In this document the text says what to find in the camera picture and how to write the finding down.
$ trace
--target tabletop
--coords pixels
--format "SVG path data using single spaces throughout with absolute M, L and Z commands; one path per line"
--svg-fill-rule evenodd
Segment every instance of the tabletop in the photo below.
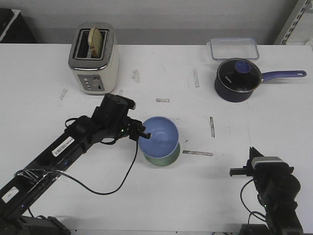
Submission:
M 70 45 L 0 45 L 0 185 L 55 141 L 66 119 L 90 117 L 100 105 L 103 96 L 79 90 L 67 63 L 69 50 Z M 238 231 L 248 219 L 239 193 L 250 177 L 230 177 L 229 169 L 245 165 L 254 146 L 295 167 L 301 183 L 296 213 L 304 232 L 313 233 L 309 46 L 258 46 L 260 58 L 253 62 L 261 72 L 305 70 L 307 76 L 263 83 L 240 103 L 225 101 L 214 90 L 220 62 L 207 46 L 119 45 L 118 50 L 112 93 L 136 102 L 131 118 L 170 118 L 179 130 L 179 158 L 157 167 L 139 151 L 121 190 L 108 196 L 60 177 L 33 204 L 33 214 L 54 216 L 77 230 Z M 135 142 L 128 138 L 112 146 L 95 144 L 67 173 L 93 190 L 111 191 L 134 153 Z M 264 212 L 256 196 L 252 184 L 243 194 L 251 210 Z

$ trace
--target pot handle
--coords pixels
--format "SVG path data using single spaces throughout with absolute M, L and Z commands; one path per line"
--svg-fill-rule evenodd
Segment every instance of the pot handle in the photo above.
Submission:
M 266 82 L 278 77 L 305 77 L 307 73 L 303 70 L 273 71 L 262 74 L 262 82 Z

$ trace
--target black cable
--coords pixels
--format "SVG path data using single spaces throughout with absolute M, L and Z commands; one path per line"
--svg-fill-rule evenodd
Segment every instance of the black cable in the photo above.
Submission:
M 266 220 L 264 220 L 264 219 L 262 219 L 262 218 L 256 216 L 255 213 L 252 213 L 252 211 L 249 210 L 249 208 L 248 208 L 248 207 L 245 205 L 245 203 L 244 203 L 244 200 L 243 200 L 243 191 L 244 191 L 245 187 L 246 187 L 248 184 L 250 184 L 252 181 L 253 181 L 253 179 L 252 179 L 252 180 L 249 180 L 249 181 L 242 187 L 242 189 L 240 190 L 240 200 L 241 200 L 243 206 L 246 208 L 246 210 L 247 210 L 251 215 L 253 215 L 254 217 L 256 217 L 256 218 L 258 218 L 258 219 L 260 219 L 260 220 L 262 220 L 263 222 L 266 222 Z M 263 214 L 260 213 L 260 212 L 258 212 L 258 215 L 260 215 L 261 217 L 265 218 L 265 215 L 263 215 Z
M 251 216 L 254 215 L 254 214 L 258 214 L 260 216 L 263 216 L 263 214 L 258 212 L 258 211 L 251 211 L 251 213 L 249 214 L 249 218 L 248 218 L 248 224 L 250 223 Z
M 30 208 L 28 208 L 28 212 L 29 212 L 29 214 L 30 214 L 30 216 L 31 216 L 32 218 L 35 218 L 35 216 L 33 215 L 33 213 L 30 211 Z
M 131 169 L 132 169 L 132 167 L 133 167 L 133 165 L 134 165 L 134 162 L 135 162 L 136 157 L 137 157 L 137 153 L 138 153 L 138 141 L 136 141 L 136 153 L 135 153 L 135 156 L 134 156 L 134 159 L 133 159 L 133 162 L 132 162 L 131 166 L 129 167 L 129 169 L 128 169 L 128 171 L 127 171 L 127 173 L 126 173 L 126 175 L 125 175 L 125 177 L 124 177 L 122 183 L 120 184 L 120 186 L 119 186 L 117 189 L 115 189 L 115 190 L 113 190 L 113 191 L 111 191 L 111 192 L 104 192 L 104 193 L 103 193 L 103 192 L 96 192 L 96 191 L 90 189 L 89 187 L 87 187 L 86 185 L 84 185 L 84 184 L 83 184 L 82 182 L 80 182 L 79 180 L 75 179 L 74 177 L 72 177 L 72 176 L 68 175 L 67 173 L 65 173 L 65 172 L 63 172 L 63 171 L 60 171 L 60 170 L 50 170 L 50 169 L 26 169 L 26 170 L 20 170 L 20 171 L 18 171 L 15 175 L 21 174 L 21 173 L 23 173 L 23 172 L 25 172 L 25 171 L 26 171 L 26 172 L 27 172 L 27 171 L 42 171 L 42 172 L 44 172 L 44 173 L 57 173 L 57 174 L 60 174 L 60 175 L 63 175 L 63 176 L 66 176 L 66 177 L 70 178 L 71 180 L 73 180 L 73 181 L 75 181 L 76 183 L 80 184 L 80 185 L 83 186 L 85 189 L 87 189 L 88 191 L 90 191 L 90 192 L 92 192 L 92 193 L 94 193 L 94 194 L 97 194 L 97 195 L 110 195 L 110 194 L 113 194 L 113 193 L 119 191 L 120 188 L 123 186 L 123 184 L 124 184 L 124 182 L 125 182 L 125 180 L 126 180 L 128 174 L 129 174 L 129 172 L 131 171 Z
M 118 140 L 118 139 L 114 139 L 114 140 L 112 140 L 111 142 L 103 142 L 103 141 L 101 141 L 100 143 L 102 143 L 102 144 L 107 144 L 107 145 L 112 145 L 112 144 L 115 144 L 117 140 Z
M 44 217 L 43 215 L 38 215 L 37 217 L 36 217 L 36 219 L 37 218 L 40 218 L 40 219 L 47 219 L 46 217 Z
M 65 127 L 68 127 L 67 123 L 68 123 L 69 121 L 76 121 L 77 119 L 78 119 L 77 117 L 73 117 L 73 118 L 67 119 L 67 120 L 65 121 Z

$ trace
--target toaster control buttons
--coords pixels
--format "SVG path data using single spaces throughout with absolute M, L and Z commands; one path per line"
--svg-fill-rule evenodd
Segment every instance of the toaster control buttons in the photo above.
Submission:
M 105 90 L 100 75 L 78 74 L 77 76 L 85 91 L 103 92 Z

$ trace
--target tape mark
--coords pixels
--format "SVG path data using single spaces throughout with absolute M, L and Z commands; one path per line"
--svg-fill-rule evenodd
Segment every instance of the tape mark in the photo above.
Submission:
M 140 83 L 139 71 L 138 71 L 138 70 L 134 70 L 134 71 L 133 71 L 132 79 L 133 79 L 136 83 Z
M 65 94 L 67 93 L 67 89 L 63 89 L 61 95 L 60 95 L 60 99 L 62 100 L 65 97 Z
M 213 153 L 199 152 L 199 151 L 189 151 L 189 150 L 183 150 L 182 153 L 184 153 L 184 154 L 194 154 L 194 155 L 213 156 Z
M 250 132 L 249 132 L 249 127 L 248 126 L 246 126 L 246 130 L 248 131 L 248 137 L 249 137 L 249 141 L 251 143 L 251 137 L 250 137 Z
M 199 79 L 198 79 L 198 72 L 197 69 L 193 69 L 194 72 L 194 80 L 195 80 L 195 86 L 199 87 Z
M 214 122 L 213 117 L 210 117 L 210 126 L 211 126 L 211 136 L 215 138 Z
M 164 102 L 164 103 L 169 103 L 170 99 L 163 99 L 163 98 L 157 98 L 156 102 Z

